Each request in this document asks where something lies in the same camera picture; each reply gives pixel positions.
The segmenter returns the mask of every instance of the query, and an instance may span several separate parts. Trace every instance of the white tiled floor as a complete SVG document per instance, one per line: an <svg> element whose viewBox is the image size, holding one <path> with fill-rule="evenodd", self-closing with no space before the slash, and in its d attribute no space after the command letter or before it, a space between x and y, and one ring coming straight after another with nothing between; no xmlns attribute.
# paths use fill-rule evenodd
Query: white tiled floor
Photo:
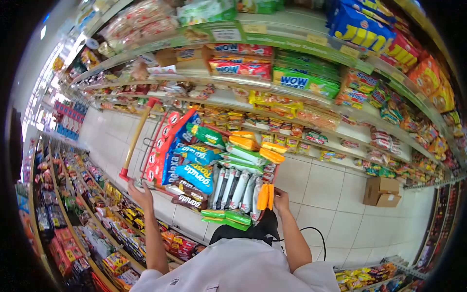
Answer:
<svg viewBox="0 0 467 292"><path fill-rule="evenodd" d="M118 174L125 161L139 118L90 108L79 140L90 156L117 184L126 187ZM139 178L143 161L143 138L156 124L146 121L136 144L128 175ZM385 256L401 255L412 262L422 244L433 201L433 188L419 192L400 189L396 208L363 205L366 176L311 158L293 158L281 164L276 186L289 192L290 209L300 228L318 228L326 243L326 260L337 267L352 268L378 263ZM200 216L166 195L155 196L156 215L186 233L209 241L218 225L202 222ZM323 242L318 232L303 231L314 260L323 260Z"/></svg>

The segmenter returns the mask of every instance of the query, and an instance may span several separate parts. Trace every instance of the black cable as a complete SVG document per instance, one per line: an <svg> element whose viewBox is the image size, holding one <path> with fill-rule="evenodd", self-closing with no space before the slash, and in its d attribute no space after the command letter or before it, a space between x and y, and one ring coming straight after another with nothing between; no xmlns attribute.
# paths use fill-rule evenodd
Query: black cable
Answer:
<svg viewBox="0 0 467 292"><path fill-rule="evenodd" d="M314 230L316 230L316 231L319 232L319 235L321 235L321 239L323 240L323 248L324 248L324 259L323 259L323 261L326 261L326 243L324 242L324 236L323 236L323 234L321 233L321 231L319 231L319 230L318 230L317 228L315 228L315 227L305 227L305 228L300 229L300 231L305 230L305 229L314 229ZM273 240L273 241L274 241L274 242L280 242L280 241L283 241L283 239Z"/></svg>

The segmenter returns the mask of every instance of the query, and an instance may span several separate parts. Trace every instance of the hand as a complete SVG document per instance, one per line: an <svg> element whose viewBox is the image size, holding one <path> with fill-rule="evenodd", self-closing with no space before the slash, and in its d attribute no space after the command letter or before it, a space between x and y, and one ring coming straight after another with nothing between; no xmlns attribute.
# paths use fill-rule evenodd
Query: hand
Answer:
<svg viewBox="0 0 467 292"><path fill-rule="evenodd" d="M140 192L134 186L134 180L128 179L128 193L140 205L143 211L152 210L153 198L152 193L148 188L146 182L143 182L144 192Z"/></svg>
<svg viewBox="0 0 467 292"><path fill-rule="evenodd" d="M279 215L289 212L289 193L275 187L274 206L279 211Z"/></svg>

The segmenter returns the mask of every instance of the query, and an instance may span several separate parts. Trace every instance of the white shirt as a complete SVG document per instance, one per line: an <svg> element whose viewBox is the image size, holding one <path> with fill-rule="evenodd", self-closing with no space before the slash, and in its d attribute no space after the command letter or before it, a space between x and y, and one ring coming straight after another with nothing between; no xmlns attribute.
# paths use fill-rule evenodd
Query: white shirt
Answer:
<svg viewBox="0 0 467 292"><path fill-rule="evenodd" d="M339 292L333 267L313 262L290 272L285 254L264 241L221 239L162 275L145 270L130 292Z"/></svg>

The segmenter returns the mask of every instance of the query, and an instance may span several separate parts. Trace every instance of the price tag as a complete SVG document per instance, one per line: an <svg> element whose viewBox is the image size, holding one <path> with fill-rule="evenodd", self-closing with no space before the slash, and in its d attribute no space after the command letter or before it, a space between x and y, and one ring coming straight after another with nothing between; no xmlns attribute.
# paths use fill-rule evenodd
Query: price tag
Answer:
<svg viewBox="0 0 467 292"><path fill-rule="evenodd" d="M402 75L401 73L397 73L397 72L392 72L391 77L394 78L395 80L397 80L400 83L403 83L404 80L405 80L405 76Z"/></svg>
<svg viewBox="0 0 467 292"><path fill-rule="evenodd" d="M346 45L342 45L342 47L340 48L340 52L352 56L354 58L358 58L358 55L360 54L360 52L356 49L352 49L351 47L348 47Z"/></svg>
<svg viewBox="0 0 467 292"><path fill-rule="evenodd" d="M243 31L251 34L266 34L267 29L265 25L244 24Z"/></svg>
<svg viewBox="0 0 467 292"><path fill-rule="evenodd" d="M308 34L306 36L306 40L308 42L315 43L315 44L322 45L322 46L327 45L327 38L323 36L315 36L315 35Z"/></svg>
<svg viewBox="0 0 467 292"><path fill-rule="evenodd" d="M217 42L241 41L241 35L238 28L211 29L211 33Z"/></svg>
<svg viewBox="0 0 467 292"><path fill-rule="evenodd" d="M426 99L426 96L421 92L415 94L415 96L418 98L418 100L421 100L421 101L424 101Z"/></svg>

